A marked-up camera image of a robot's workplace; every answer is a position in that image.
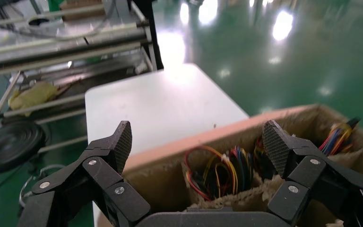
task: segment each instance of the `yellow wire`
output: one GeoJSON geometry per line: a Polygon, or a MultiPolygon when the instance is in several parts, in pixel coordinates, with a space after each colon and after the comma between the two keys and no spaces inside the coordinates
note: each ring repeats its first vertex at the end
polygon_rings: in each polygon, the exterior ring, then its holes
{"type": "Polygon", "coordinates": [[[219,175],[218,175],[218,170],[217,170],[218,166],[219,166],[219,163],[216,163],[215,164],[216,185],[218,186],[218,194],[219,194],[218,198],[220,198],[220,182],[219,182],[219,175]]]}
{"type": "MultiPolygon", "coordinates": [[[[197,149],[206,149],[208,151],[211,151],[213,152],[214,154],[216,154],[219,158],[222,159],[222,155],[216,151],[215,149],[213,149],[212,147],[208,147],[208,146],[199,146],[197,147],[197,149]]],[[[233,193],[236,194],[237,193],[237,187],[236,185],[239,185],[238,183],[238,179],[237,179],[237,173],[236,173],[236,169],[234,168],[232,162],[228,159],[224,159],[224,162],[230,167],[230,169],[232,170],[232,175],[233,175],[233,178],[234,178],[234,184],[233,184],[233,193]]]]}
{"type": "Polygon", "coordinates": [[[209,169],[211,168],[212,162],[214,162],[215,158],[216,158],[216,155],[212,156],[211,159],[208,161],[207,166],[205,167],[205,171],[204,171],[204,175],[203,175],[204,184],[207,181],[209,169]]]}

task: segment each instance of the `wire bundle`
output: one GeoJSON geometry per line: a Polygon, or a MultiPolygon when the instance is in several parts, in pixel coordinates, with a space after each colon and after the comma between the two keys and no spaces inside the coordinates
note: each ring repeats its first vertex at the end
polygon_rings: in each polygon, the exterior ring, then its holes
{"type": "Polygon", "coordinates": [[[277,174],[262,144],[262,137],[255,140],[254,169],[261,176],[262,180],[272,179],[273,175],[277,174]]]}
{"type": "Polygon", "coordinates": [[[348,152],[353,146],[350,138],[351,133],[359,121],[360,119],[353,118],[347,123],[334,125],[326,140],[319,147],[319,150],[326,156],[335,155],[340,152],[348,152]]]}
{"type": "Polygon", "coordinates": [[[199,146],[186,152],[184,163],[190,186],[207,201],[251,188],[254,174],[252,155],[241,147],[235,146],[222,155],[211,147],[199,146]],[[192,171],[188,163],[189,154],[197,150],[214,154],[203,171],[192,171]]]}

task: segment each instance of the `red wire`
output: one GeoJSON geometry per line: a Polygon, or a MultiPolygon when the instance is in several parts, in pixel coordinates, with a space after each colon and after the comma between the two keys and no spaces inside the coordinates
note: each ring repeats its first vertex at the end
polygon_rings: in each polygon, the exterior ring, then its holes
{"type": "Polygon", "coordinates": [[[322,145],[318,148],[319,150],[322,150],[323,147],[328,143],[328,140],[332,137],[332,133],[329,134],[329,136],[326,138],[326,140],[322,143],[322,145]]]}
{"type": "MultiPolygon", "coordinates": [[[[191,153],[191,152],[193,152],[193,151],[195,151],[195,150],[198,150],[198,149],[203,149],[203,150],[207,150],[207,151],[209,151],[209,152],[212,152],[212,153],[214,153],[214,154],[216,154],[215,152],[213,152],[211,149],[213,149],[213,148],[211,148],[211,147],[207,147],[207,146],[198,146],[198,147],[196,147],[196,148],[193,148],[193,149],[191,149],[191,150],[188,150],[187,152],[186,152],[186,154],[184,155],[184,163],[186,164],[186,167],[187,167],[187,169],[190,171],[190,172],[192,172],[191,171],[191,169],[190,169],[190,166],[189,166],[189,164],[188,164],[188,161],[187,161],[187,157],[189,156],[189,154],[191,153]]],[[[229,171],[230,171],[230,173],[232,174],[232,182],[233,182],[233,184],[234,184],[234,177],[233,177],[233,171],[232,171],[232,169],[231,169],[231,167],[222,159],[222,157],[219,157],[220,159],[221,159],[221,161],[222,162],[224,162],[225,164],[226,164],[226,166],[227,166],[227,168],[229,169],[229,171]]]]}
{"type": "Polygon", "coordinates": [[[342,145],[343,141],[344,141],[344,140],[341,140],[341,141],[340,141],[340,143],[336,146],[336,149],[334,149],[334,150],[330,153],[330,155],[334,155],[334,154],[336,153],[336,151],[337,151],[337,150],[339,150],[339,147],[340,147],[340,145],[342,145]]]}
{"type": "Polygon", "coordinates": [[[189,181],[189,183],[190,183],[190,185],[191,185],[191,187],[200,195],[200,196],[202,196],[205,200],[207,200],[207,201],[211,201],[211,199],[207,196],[207,195],[205,195],[200,189],[198,189],[193,183],[192,183],[192,181],[191,181],[191,175],[192,175],[192,173],[191,172],[189,172],[189,174],[187,174],[187,176],[188,176],[188,181],[189,181]]]}

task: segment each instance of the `black cable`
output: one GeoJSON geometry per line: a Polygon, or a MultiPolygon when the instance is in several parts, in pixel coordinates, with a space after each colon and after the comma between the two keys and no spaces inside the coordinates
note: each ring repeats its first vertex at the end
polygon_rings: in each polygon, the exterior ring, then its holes
{"type": "MultiPolygon", "coordinates": [[[[105,18],[102,20],[102,22],[97,27],[95,27],[92,31],[90,31],[87,34],[85,34],[86,36],[88,34],[95,33],[95,32],[97,32],[97,31],[99,31],[101,29],[101,27],[105,24],[105,22],[108,20],[108,18],[110,18],[112,16],[112,13],[113,13],[113,10],[115,8],[115,5],[116,5],[115,4],[115,0],[112,0],[111,7],[109,8],[108,14],[105,14],[105,18]]],[[[59,40],[59,41],[69,40],[66,37],[52,36],[52,35],[44,35],[44,34],[38,34],[38,33],[33,33],[33,32],[23,32],[23,31],[20,31],[20,30],[11,28],[9,26],[0,25],[0,28],[1,29],[5,29],[5,30],[8,30],[8,31],[11,31],[11,32],[16,33],[16,34],[19,34],[19,35],[25,35],[25,36],[31,36],[31,37],[39,37],[39,38],[54,38],[54,39],[59,40]]]]}
{"type": "Polygon", "coordinates": [[[23,165],[19,166],[15,171],[13,171],[13,173],[11,173],[8,177],[5,178],[5,180],[3,180],[1,183],[0,183],[0,187],[6,183],[8,180],[10,180],[20,169],[21,167],[23,167],[23,165]]]}
{"type": "Polygon", "coordinates": [[[90,45],[90,43],[88,42],[87,38],[83,37],[84,41],[86,42],[87,45],[90,45]]]}

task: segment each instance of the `blue wire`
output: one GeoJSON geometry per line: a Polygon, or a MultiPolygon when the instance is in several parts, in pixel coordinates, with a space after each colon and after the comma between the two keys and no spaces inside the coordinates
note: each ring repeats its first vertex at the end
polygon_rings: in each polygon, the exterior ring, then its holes
{"type": "Polygon", "coordinates": [[[240,147],[236,147],[236,150],[237,150],[237,160],[239,161],[239,164],[240,164],[240,170],[241,170],[241,173],[242,173],[242,178],[243,178],[243,184],[242,184],[242,188],[243,190],[245,189],[245,182],[244,182],[244,169],[243,169],[243,163],[242,163],[242,160],[241,160],[241,150],[240,150],[240,147]]]}
{"type": "Polygon", "coordinates": [[[332,152],[332,149],[338,139],[338,136],[339,136],[339,133],[340,133],[340,129],[337,129],[332,137],[330,138],[328,144],[327,144],[327,147],[326,147],[326,155],[329,155],[331,152],[332,152]]]}

